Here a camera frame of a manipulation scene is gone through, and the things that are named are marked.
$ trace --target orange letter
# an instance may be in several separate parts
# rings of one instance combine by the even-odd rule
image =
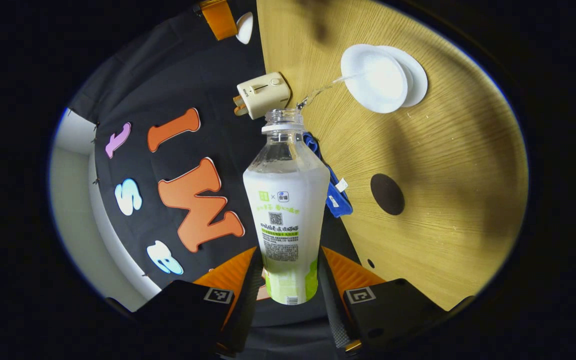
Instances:
[[[185,114],[168,121],[162,126],[151,127],[148,130],[148,148],[154,153],[164,141],[189,130],[196,132],[199,127],[201,127],[199,112],[193,107],[188,109]]]
[[[211,225],[228,200],[221,196],[197,196],[205,191],[217,192],[222,188],[215,164],[210,157],[204,157],[199,166],[174,180],[160,180],[159,197],[169,208],[190,210],[181,222],[177,234],[186,249],[197,252],[199,244],[212,239],[233,234],[245,234],[240,218],[232,211],[226,211],[222,221]]]

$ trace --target white wall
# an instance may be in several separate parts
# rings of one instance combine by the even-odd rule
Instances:
[[[117,237],[96,184],[94,125],[66,111],[50,159],[50,200],[64,247],[103,297],[135,311],[161,291]]]

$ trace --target orange letter w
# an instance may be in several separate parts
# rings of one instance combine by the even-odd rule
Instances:
[[[222,221],[212,223],[228,200],[221,196],[198,196],[205,191],[217,192],[222,188],[215,164],[204,157],[199,166],[174,180],[160,180],[159,197],[169,208],[190,210],[177,231],[186,249],[197,252],[199,244],[233,234],[242,237],[245,233],[240,218],[226,211]]]

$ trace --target qr code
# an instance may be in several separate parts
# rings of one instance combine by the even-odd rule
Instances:
[[[284,225],[284,218],[281,212],[268,212],[270,225]]]

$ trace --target white tag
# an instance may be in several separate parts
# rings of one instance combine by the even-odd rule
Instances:
[[[341,180],[339,180],[339,183],[334,185],[334,187],[336,187],[339,192],[343,192],[348,187],[348,183],[345,178],[342,177]]]
[[[337,201],[335,201],[335,198],[333,198],[333,196],[331,194],[329,194],[328,198],[330,199],[330,201],[332,201],[332,207],[333,208],[339,207],[339,204],[337,203]]]

